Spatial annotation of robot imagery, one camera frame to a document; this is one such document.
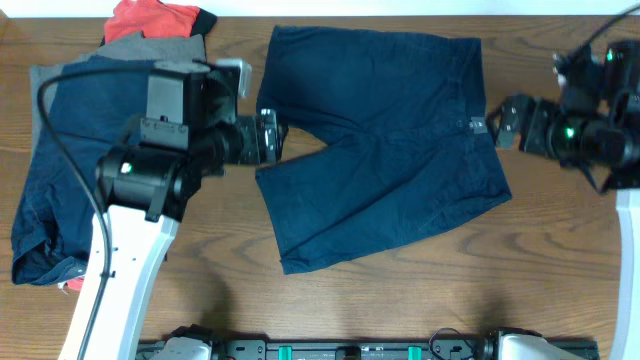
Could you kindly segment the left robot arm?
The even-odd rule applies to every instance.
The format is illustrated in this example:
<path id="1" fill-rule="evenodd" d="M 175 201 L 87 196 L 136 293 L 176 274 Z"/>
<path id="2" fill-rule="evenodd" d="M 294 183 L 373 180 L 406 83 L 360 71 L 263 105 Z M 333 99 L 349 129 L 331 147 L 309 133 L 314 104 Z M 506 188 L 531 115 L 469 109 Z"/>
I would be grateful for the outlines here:
<path id="1" fill-rule="evenodd" d="M 272 109 L 237 112 L 251 66 L 241 59 L 161 61 L 146 110 L 96 165 L 90 257 L 63 359 L 134 358 L 159 267 L 189 199 L 227 164 L 273 164 L 284 129 Z"/>

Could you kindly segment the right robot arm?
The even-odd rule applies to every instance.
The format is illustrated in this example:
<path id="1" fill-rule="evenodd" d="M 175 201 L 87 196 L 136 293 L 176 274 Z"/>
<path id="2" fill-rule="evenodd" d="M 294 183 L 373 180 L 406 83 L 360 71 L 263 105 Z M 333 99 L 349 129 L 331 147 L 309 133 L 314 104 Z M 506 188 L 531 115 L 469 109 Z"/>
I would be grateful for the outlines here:
<path id="1" fill-rule="evenodd" d="M 507 97 L 483 121 L 498 148 L 580 171 L 599 195 L 616 194 L 621 235 L 613 359 L 639 356 L 639 43 L 608 45 L 598 62 L 589 44 L 555 59 L 561 98 Z"/>

